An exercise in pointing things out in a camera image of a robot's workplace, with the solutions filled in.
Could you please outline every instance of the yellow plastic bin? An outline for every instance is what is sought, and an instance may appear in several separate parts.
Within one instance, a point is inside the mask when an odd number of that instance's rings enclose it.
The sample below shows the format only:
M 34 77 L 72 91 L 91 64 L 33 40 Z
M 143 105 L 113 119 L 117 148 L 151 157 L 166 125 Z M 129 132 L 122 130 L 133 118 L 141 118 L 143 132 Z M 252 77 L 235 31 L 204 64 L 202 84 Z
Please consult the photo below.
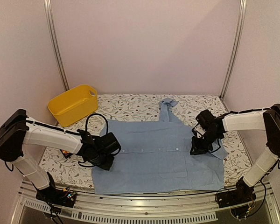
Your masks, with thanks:
M 51 99 L 48 109 L 62 127 L 67 127 L 95 112 L 98 93 L 88 85 L 79 85 Z

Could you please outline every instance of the floral tablecloth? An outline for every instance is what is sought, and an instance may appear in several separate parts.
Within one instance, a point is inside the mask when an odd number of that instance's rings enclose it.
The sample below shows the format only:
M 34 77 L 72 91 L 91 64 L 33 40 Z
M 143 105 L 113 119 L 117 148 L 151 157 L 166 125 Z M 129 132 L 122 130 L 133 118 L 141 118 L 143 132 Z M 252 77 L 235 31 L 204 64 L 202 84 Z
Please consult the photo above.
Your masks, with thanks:
M 195 117 L 199 112 L 209 109 L 215 116 L 226 112 L 218 96 L 192 95 L 100 95 L 98 96 L 98 110 L 108 119 L 120 121 L 157 121 L 159 118 L 158 103 L 164 98 L 173 98 L 179 104 L 172 108 L 172 112 L 186 125 L 194 126 Z M 67 127 L 69 130 L 84 129 L 86 118 Z M 88 131 L 98 135 L 105 122 L 94 116 L 88 124 Z M 225 134 L 223 145 L 228 152 L 224 159 L 224 184 L 234 185 L 251 166 L 245 148 L 237 132 Z M 91 168 L 78 165 L 82 158 L 72 155 L 65 159 L 59 150 L 46 148 L 40 166 L 49 171 L 55 182 L 74 185 L 81 188 L 94 189 L 91 177 Z

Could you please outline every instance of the robotic arm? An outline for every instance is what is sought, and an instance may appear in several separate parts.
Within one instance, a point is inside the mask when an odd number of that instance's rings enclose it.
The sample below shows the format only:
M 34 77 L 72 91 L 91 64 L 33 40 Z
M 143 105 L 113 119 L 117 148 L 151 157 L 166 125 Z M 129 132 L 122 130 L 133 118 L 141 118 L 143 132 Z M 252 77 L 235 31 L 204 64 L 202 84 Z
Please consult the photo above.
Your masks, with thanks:
M 37 199 L 67 207 L 73 207 L 76 199 L 75 192 L 56 189 L 52 176 L 42 170 L 23 150 L 22 146 L 26 144 L 66 150 L 82 156 L 84 162 L 88 161 L 104 170 L 110 169 L 114 156 L 121 150 L 113 133 L 108 133 L 108 128 L 107 134 L 102 137 L 91 136 L 86 130 L 72 132 L 28 117 L 23 109 L 17 110 L 1 126 L 0 159 L 5 163 L 13 164 L 33 183 L 37 189 Z
M 192 155 L 212 152 L 211 144 L 216 139 L 222 139 L 225 132 L 266 131 L 267 143 L 264 152 L 245 176 L 239 179 L 236 190 L 217 194 L 220 208 L 255 200 L 253 186 L 267 175 L 280 159 L 280 104 L 266 109 L 230 112 L 217 118 L 210 111 L 205 110 L 196 117 L 196 120 L 205 133 L 198 138 L 195 129 L 192 130 L 196 134 L 192 138 L 190 151 Z

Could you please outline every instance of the pink wall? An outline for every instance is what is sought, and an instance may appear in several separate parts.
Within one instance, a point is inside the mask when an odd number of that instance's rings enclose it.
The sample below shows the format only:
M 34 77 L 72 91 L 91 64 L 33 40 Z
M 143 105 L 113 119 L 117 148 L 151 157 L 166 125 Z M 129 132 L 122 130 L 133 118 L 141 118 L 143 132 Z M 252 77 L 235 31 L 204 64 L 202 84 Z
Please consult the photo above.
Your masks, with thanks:
M 53 124 L 47 102 L 63 91 L 43 1 L 0 0 L 0 126 L 18 108 Z M 41 147 L 30 153 L 39 160 Z M 10 222 L 22 181 L 0 160 L 0 224 Z
M 69 84 L 101 94 L 218 95 L 239 2 L 52 1 Z
M 280 103 L 280 0 L 248 1 L 244 31 L 225 102 L 243 110 Z M 253 160 L 265 148 L 264 132 L 242 132 Z M 269 175 L 280 208 L 280 170 Z

